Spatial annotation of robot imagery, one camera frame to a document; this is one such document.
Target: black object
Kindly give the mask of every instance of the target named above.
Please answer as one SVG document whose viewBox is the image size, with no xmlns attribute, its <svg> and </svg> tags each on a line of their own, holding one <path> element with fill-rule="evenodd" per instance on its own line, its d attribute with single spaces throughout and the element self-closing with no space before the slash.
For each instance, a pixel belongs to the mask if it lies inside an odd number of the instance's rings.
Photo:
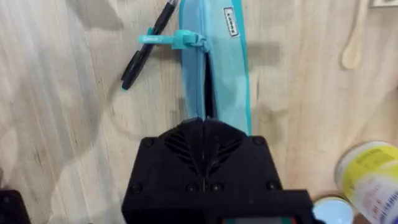
<svg viewBox="0 0 398 224">
<path fill-rule="evenodd" d="M 24 201 L 16 190 L 0 190 L 0 224 L 30 224 Z"/>
<path fill-rule="evenodd" d="M 162 13 L 160 13 L 160 16 L 157 18 L 155 26 L 152 28 L 152 32 L 150 33 L 150 35 L 160 35 L 163 32 L 164 28 L 169 22 L 171 15 L 174 12 L 176 3 L 177 0 L 167 1 L 167 4 L 163 8 Z M 136 81 L 153 47 L 153 44 L 144 44 L 141 50 L 138 50 L 134 54 L 121 78 L 121 80 L 123 80 L 123 89 L 128 90 L 131 85 Z"/>
<path fill-rule="evenodd" d="M 263 137 L 197 118 L 141 141 L 122 213 L 127 224 L 216 224 L 242 217 L 321 223 L 312 207 L 306 190 L 282 190 Z"/>
</svg>

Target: yellow can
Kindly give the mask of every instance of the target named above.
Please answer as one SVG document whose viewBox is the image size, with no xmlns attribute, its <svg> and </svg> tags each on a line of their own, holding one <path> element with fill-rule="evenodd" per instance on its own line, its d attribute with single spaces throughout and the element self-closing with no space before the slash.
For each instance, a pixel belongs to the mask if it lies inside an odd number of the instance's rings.
<svg viewBox="0 0 398 224">
<path fill-rule="evenodd" d="M 373 224 L 398 224 L 398 148 L 371 141 L 350 149 L 335 169 L 337 187 Z"/>
</svg>

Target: wood grain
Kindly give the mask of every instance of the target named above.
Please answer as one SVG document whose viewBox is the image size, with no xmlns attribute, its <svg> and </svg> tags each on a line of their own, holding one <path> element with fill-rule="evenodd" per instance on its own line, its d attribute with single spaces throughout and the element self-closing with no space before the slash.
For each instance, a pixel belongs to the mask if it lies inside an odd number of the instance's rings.
<svg viewBox="0 0 398 224">
<path fill-rule="evenodd" d="M 33 223 L 122 223 L 139 141 L 185 117 L 177 53 L 119 77 L 164 6 L 143 0 L 0 0 L 0 167 Z M 362 64 L 340 67 L 354 1 L 243 0 L 254 134 L 285 188 L 335 190 L 339 156 L 398 144 L 398 13 L 372 9 Z M 165 30 L 177 28 L 177 14 Z"/>
</svg>

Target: black marker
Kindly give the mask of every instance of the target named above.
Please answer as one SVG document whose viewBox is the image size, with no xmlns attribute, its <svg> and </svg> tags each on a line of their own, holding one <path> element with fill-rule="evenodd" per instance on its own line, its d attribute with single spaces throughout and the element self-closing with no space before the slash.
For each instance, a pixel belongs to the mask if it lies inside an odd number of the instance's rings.
<svg viewBox="0 0 398 224">
<path fill-rule="evenodd" d="M 169 19 L 173 14 L 176 5 L 177 0 L 167 1 L 167 4 L 163 8 L 162 13 L 157 18 L 155 26 L 152 28 L 152 32 L 150 33 L 150 35 L 160 35 L 162 33 L 167 23 L 169 22 Z M 144 44 L 141 50 L 138 50 L 134 54 L 121 79 L 123 80 L 122 88 L 124 90 L 128 90 L 130 86 L 134 83 L 134 81 L 136 81 L 153 47 L 153 44 Z"/>
</svg>

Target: zipper pull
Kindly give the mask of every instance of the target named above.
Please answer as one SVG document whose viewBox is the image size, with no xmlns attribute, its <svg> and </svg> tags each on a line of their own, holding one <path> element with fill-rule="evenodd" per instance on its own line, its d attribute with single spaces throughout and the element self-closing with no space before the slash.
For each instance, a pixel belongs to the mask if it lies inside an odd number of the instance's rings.
<svg viewBox="0 0 398 224">
<path fill-rule="evenodd" d="M 176 30 L 174 35 L 140 35 L 138 42 L 142 44 L 170 44 L 172 49 L 201 47 L 204 52 L 208 52 L 205 37 L 189 30 Z"/>
</svg>

